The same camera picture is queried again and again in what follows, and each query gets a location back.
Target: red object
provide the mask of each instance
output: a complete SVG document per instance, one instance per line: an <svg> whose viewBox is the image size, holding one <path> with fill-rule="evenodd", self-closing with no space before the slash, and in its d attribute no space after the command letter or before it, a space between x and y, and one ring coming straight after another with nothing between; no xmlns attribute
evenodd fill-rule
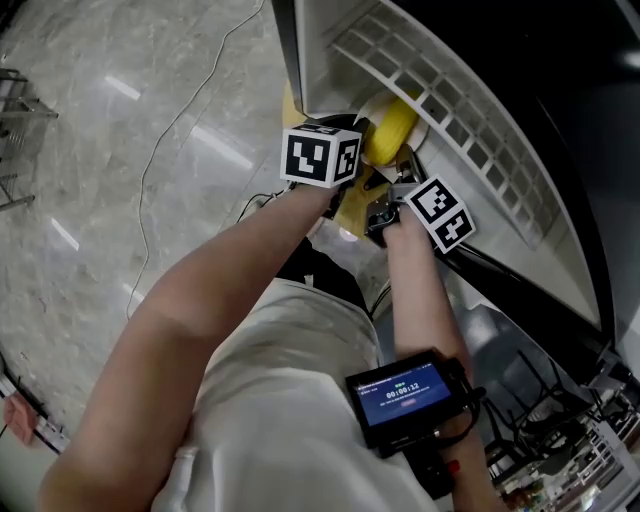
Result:
<svg viewBox="0 0 640 512"><path fill-rule="evenodd" d="M24 397L16 392L4 401L4 422L25 446L29 446L38 424L38 414Z"/></svg>
<svg viewBox="0 0 640 512"><path fill-rule="evenodd" d="M458 471L460 471L460 463L457 460L452 460L447 463L447 469L451 476L455 475Z"/></svg>

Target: wire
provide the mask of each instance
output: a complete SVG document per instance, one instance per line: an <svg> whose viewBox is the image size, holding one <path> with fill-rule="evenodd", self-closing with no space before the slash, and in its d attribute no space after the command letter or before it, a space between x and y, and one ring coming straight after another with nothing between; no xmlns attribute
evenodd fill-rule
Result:
<svg viewBox="0 0 640 512"><path fill-rule="evenodd" d="M373 306L371 306L371 312L369 313L371 316L373 316L378 306L380 306L384 298L389 294L390 290L391 290L391 286L387 286L384 290L382 290L382 292L380 292L380 295L378 296L376 301L373 303Z"/></svg>
<svg viewBox="0 0 640 512"><path fill-rule="evenodd" d="M249 205L251 205L251 202L256 198L256 197L266 197L267 200L262 203L261 208L264 208L266 206L266 204L275 199L276 197L280 196L286 189L281 190L280 192L276 192L275 194L263 194L263 193L259 193L259 194L254 194L251 199L249 199L247 201L247 204L244 206L244 209L242 210L242 213L240 214L240 216L238 217L238 220L236 221L236 224L238 222L240 222L242 220L242 217L244 217L244 214L247 212L247 210L249 209Z"/></svg>
<svg viewBox="0 0 640 512"><path fill-rule="evenodd" d="M227 41L227 37L229 37L229 35L231 35L233 32L238 30L242 25L247 23L249 20L251 20L255 16L257 16L260 13L260 11L262 11L262 7L264 6L264 2L265 2L265 0L261 0L260 5L258 6L258 8L252 14L250 14L247 18L245 18L243 21L238 23L235 27L233 27L231 30L229 30L229 32L227 32L222 37L222 43L220 44L220 49L218 50L216 58L213 61L213 67L211 68L211 71L209 72L207 77L202 81L202 83L198 86L198 88L195 90L195 92L193 93L193 95L191 96L189 101L187 101L187 103L185 103L184 107L182 107L180 109L178 114L173 118L173 120L169 123L169 125L165 128L165 130L160 134L160 137L158 137L158 140L156 141L155 145L153 146L153 150L151 151L151 156L149 157L149 160L147 161L147 165L145 165L144 170L142 171L142 174L140 176L140 198L138 200L138 224L140 226L140 233L142 234L142 241L144 242L145 257L144 257L144 262L142 263L142 267L140 268L140 272L138 273L138 277L136 278L136 281L135 281L135 283L134 283L134 285L133 285L133 287L131 289L131 294L129 295L129 301L127 302L127 309L125 311L125 314L127 315L127 320L131 319L131 317L129 316L129 308L131 307L131 302L133 300L133 295L134 295L134 293L136 291L136 288L140 284L140 279L142 278L142 273L144 272L144 269L147 267L147 264L149 263L149 256L150 256L150 254L149 254L149 243L147 241L147 234L144 231L144 225L142 223L142 200L144 198L144 180L145 180L145 178L147 176L147 172L149 171L149 167L151 166L151 162L153 161L153 157L155 156L156 151L158 150L158 146L160 146L160 142L162 142L162 139L164 138L164 136L169 132L169 130L171 130L173 125L176 124L178 119L180 119L180 116L182 116L182 114L184 114L184 112L191 106L191 104L193 103L193 100L196 99L196 96L200 93L200 91L204 88L204 86L207 85L207 82L209 82L209 80L211 80L211 77L213 77L213 74L216 72L216 68L218 67L218 61L220 60L220 55L222 54L222 50L224 49L224 44Z"/></svg>

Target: white vent grille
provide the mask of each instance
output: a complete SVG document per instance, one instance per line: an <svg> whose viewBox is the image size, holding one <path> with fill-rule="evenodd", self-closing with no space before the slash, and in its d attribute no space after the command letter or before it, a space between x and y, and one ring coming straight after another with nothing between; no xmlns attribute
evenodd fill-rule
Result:
<svg viewBox="0 0 640 512"><path fill-rule="evenodd" d="M529 247L538 247L560 210L539 159L446 46L379 5L334 47L413 107L486 185Z"/></svg>

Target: blue screen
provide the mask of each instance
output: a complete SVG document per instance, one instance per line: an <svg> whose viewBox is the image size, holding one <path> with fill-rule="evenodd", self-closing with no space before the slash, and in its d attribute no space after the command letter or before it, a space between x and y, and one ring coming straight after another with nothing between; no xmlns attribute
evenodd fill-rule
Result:
<svg viewBox="0 0 640 512"><path fill-rule="evenodd" d="M425 364L356 388L370 426L384 423L451 396L436 368Z"/></svg>

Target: marble floor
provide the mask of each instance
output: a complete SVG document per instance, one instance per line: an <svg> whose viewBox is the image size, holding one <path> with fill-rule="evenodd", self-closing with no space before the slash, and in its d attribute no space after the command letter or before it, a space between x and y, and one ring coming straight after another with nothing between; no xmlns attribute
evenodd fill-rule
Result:
<svg viewBox="0 0 640 512"><path fill-rule="evenodd" d="M140 175L207 76L227 30L257 0L28 0L0 41L59 113L17 187L35 202L0 213L0 351L54 421L73 431L125 321L144 258ZM278 179L286 71L270 3L228 38L218 70L160 144L142 219L150 261L133 307L181 256L233 224ZM314 245L377 292L368 242L331 223Z"/></svg>

